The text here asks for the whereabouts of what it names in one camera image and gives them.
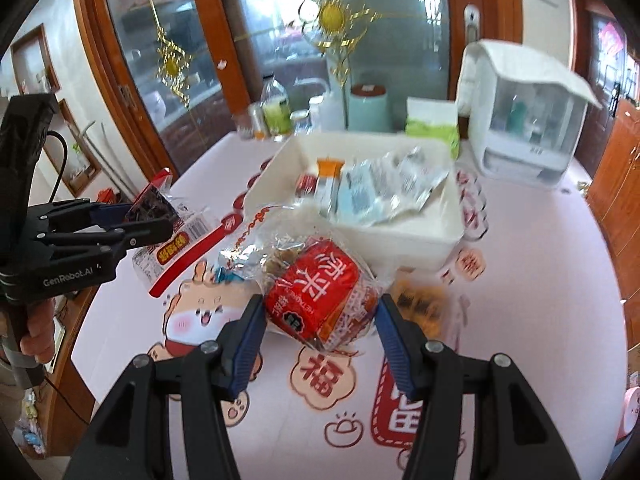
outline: red stripe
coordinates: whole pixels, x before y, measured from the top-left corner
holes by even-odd
[[[191,249],[180,256],[180,258],[178,258],[171,265],[171,267],[169,267],[162,274],[162,276],[160,276],[158,281],[154,283],[154,286],[152,286],[149,290],[149,294],[154,298],[159,298],[160,296],[162,296],[169,285],[171,285],[174,280],[178,278],[178,276],[180,276],[185,270],[193,265],[199,258],[203,257],[204,254],[209,252],[213,247],[218,245],[226,236],[238,229],[242,224],[242,217],[240,215],[235,215],[239,217],[239,221],[236,221],[235,225],[233,225],[231,229],[225,227],[226,220],[230,216],[227,216],[225,219],[223,219],[222,225],[219,228],[204,237]]]

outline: white plastic bin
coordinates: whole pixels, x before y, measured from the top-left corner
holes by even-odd
[[[424,149],[430,164],[451,168],[422,212],[373,227],[335,227],[374,270],[389,265],[439,270],[464,233],[450,147],[440,140],[354,133],[292,137],[245,197],[245,214],[250,218],[265,205],[290,203],[298,177],[316,167],[318,158],[338,158],[350,165],[416,146]]]

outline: blue gripper pad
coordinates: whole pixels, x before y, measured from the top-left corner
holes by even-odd
[[[399,332],[401,323],[404,323],[404,319],[400,316],[396,304],[391,296],[385,294],[378,303],[376,329],[398,390],[413,399],[416,387],[411,374],[411,358]]]
[[[230,357],[232,381],[228,389],[234,399],[238,398],[238,395],[244,392],[249,384],[255,358],[267,328],[267,317],[261,296],[254,296],[251,299],[239,323],[244,325],[244,332],[242,332],[236,352]]]

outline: transparent door of storage box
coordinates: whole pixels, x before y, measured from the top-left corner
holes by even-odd
[[[580,133],[586,104],[560,85],[499,78],[491,130],[547,150],[570,153]]]

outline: black cable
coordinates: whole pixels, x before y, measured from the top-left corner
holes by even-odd
[[[74,407],[71,405],[71,403],[68,400],[66,400],[66,397],[60,392],[60,390],[56,387],[56,385],[52,383],[47,376],[44,377],[44,380],[47,381],[47,383],[49,383],[49,386],[51,386],[56,391],[56,393],[60,396],[60,398],[65,401],[65,404],[69,407],[69,409],[72,412],[74,412],[74,415],[77,418],[79,418],[82,422],[84,422],[86,426],[88,426],[89,423],[86,420],[84,420],[84,418],[82,418],[82,416],[80,416],[80,414],[76,412],[76,410],[74,410]]]
[[[60,181],[62,181],[62,174],[65,171],[65,167],[66,167],[66,158],[68,157],[68,150],[69,148],[66,145],[66,140],[65,138],[60,135],[58,132],[52,132],[49,131],[47,132],[47,137],[55,137],[57,140],[60,141],[60,143],[62,143],[62,152],[63,152],[63,156],[62,156],[62,166],[60,167],[60,171],[58,172],[58,179],[56,180],[56,185],[53,187],[53,192],[51,193],[51,197],[49,198],[49,203],[53,202],[53,199],[56,197],[56,193],[58,192],[58,188],[60,187]]]

